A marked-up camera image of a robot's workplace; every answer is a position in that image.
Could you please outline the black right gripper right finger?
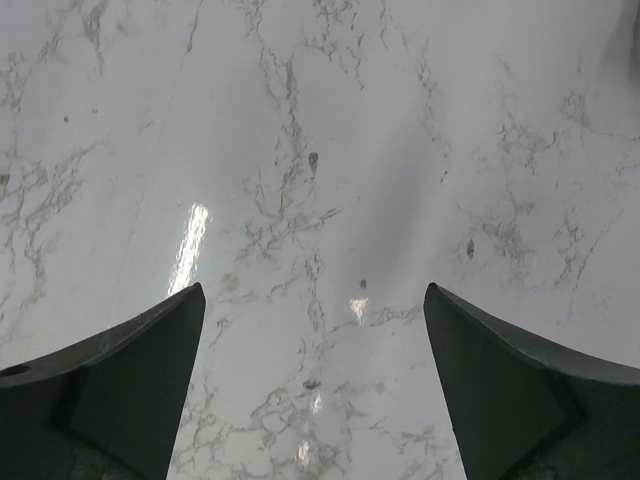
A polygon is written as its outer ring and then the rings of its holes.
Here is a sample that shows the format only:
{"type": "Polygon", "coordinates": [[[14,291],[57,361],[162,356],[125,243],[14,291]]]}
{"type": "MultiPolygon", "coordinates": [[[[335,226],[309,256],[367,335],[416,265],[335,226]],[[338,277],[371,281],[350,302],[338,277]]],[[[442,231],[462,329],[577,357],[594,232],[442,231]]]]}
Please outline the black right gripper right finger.
{"type": "Polygon", "coordinates": [[[512,325],[435,283],[424,316],[467,478],[638,478],[638,369],[512,325]]]}

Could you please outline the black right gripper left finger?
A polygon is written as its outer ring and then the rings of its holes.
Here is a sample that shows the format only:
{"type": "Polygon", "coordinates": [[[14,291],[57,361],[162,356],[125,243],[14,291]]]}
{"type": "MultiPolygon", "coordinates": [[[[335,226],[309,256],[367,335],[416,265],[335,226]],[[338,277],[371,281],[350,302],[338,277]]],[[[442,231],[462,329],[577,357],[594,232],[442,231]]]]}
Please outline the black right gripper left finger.
{"type": "Polygon", "coordinates": [[[4,479],[164,479],[205,316],[195,283],[1,371],[4,479]]]}

